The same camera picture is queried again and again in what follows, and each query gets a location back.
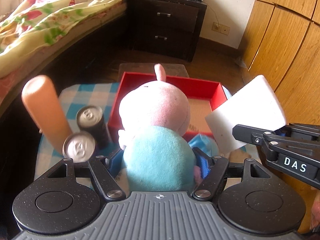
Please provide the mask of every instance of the power cord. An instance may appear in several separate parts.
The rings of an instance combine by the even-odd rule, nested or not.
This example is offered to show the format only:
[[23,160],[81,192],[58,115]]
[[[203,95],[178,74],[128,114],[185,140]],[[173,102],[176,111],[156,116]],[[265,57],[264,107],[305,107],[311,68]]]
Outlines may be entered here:
[[209,4],[207,4],[205,1],[204,1],[204,3],[214,12],[214,15],[215,15],[215,17],[216,17],[216,19],[217,19],[217,22],[218,22],[218,26],[220,26],[216,12],[210,7]]

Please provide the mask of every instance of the pig ear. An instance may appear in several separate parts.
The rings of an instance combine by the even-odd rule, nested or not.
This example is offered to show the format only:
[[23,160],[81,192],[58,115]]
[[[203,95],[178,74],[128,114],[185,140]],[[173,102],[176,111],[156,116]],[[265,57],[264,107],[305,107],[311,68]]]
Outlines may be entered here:
[[165,70],[161,64],[155,65],[155,72],[156,72],[157,80],[165,82],[166,80]]

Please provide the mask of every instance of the wooden wardrobe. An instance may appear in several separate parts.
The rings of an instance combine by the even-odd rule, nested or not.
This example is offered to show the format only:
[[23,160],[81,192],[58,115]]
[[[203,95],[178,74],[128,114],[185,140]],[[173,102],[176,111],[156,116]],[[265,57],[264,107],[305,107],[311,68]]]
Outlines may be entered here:
[[[251,78],[265,76],[287,123],[320,125],[320,0],[255,0],[239,49],[241,66]],[[299,229],[306,233],[316,191],[279,176],[306,202]]]

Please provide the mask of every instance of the blue cloth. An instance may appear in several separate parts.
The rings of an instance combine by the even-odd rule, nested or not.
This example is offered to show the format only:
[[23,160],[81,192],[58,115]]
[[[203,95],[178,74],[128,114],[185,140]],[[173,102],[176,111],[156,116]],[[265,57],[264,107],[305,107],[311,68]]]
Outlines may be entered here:
[[191,148],[198,147],[209,157],[219,155],[219,148],[216,141],[204,134],[197,134],[190,141],[189,145]]
[[165,127],[148,126],[126,146],[122,168],[127,168],[130,191],[192,192],[195,165],[196,157],[181,136]]

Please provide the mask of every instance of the crosshair logo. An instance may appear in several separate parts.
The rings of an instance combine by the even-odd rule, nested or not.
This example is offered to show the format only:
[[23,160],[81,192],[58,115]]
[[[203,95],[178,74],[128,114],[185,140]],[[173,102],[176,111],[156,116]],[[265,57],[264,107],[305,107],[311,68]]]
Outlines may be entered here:
[[163,199],[165,196],[162,195],[162,194],[158,194],[158,195],[156,195],[155,197],[156,197],[157,199]]

